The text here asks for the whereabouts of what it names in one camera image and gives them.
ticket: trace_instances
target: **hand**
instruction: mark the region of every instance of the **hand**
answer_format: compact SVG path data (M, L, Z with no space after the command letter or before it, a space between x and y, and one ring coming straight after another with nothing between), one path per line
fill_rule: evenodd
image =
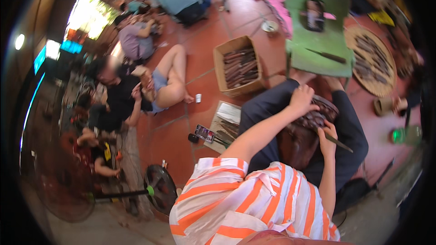
M310 111L319 111L318 105L312 104L312 97L315 91L306 84L300 85L292 93L291 101L289 102L290 111L297 114L298 117L304 116Z
M336 144L326 139L326 133L328 133L334 139L337 139L336 128L334 125L327 120L324 120L325 127L318 128L318 136L320 137L320 148L324 159L334 159L334 154L336 152Z
M132 97L135 99L135 101L142 100L141 90L139 88L140 86L141 86L141 83L138 83L132 90Z

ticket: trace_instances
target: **white paper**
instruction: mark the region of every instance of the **white paper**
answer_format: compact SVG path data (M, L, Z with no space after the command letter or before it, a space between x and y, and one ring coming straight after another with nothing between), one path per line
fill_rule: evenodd
M241 110L226 103L221 103L218 108L217 116L233 124L239 125L241 122Z

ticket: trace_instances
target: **ceiling light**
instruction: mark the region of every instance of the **ceiling light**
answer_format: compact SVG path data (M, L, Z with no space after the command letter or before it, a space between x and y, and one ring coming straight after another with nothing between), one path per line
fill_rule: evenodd
M25 43L25 35L24 34L20 34L17 39L15 40L15 49L19 50L23 44Z

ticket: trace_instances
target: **denim shorts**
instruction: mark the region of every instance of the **denim shorts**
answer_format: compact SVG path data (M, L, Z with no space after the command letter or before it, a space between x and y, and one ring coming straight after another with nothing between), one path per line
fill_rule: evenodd
M156 93L164 86L168 85L168 80L162 76L162 74L155 69L153 71L153 73L151 74L151 77L153 78L154 81L154 89L156 90ZM153 101L151 103L151 105L153 106L153 111L151 111L151 113L158 113L158 112L162 112L168 108L161 108L159 106L156 105L156 101Z

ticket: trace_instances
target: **smartphone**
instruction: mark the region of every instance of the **smartphone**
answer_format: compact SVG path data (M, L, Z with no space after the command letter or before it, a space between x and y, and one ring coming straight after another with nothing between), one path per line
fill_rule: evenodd
M194 134L208 143L212 143L215 138L215 133L213 131L201 126L200 124L195 128Z
M307 29L314 32L324 30L324 2L320 0L306 1Z

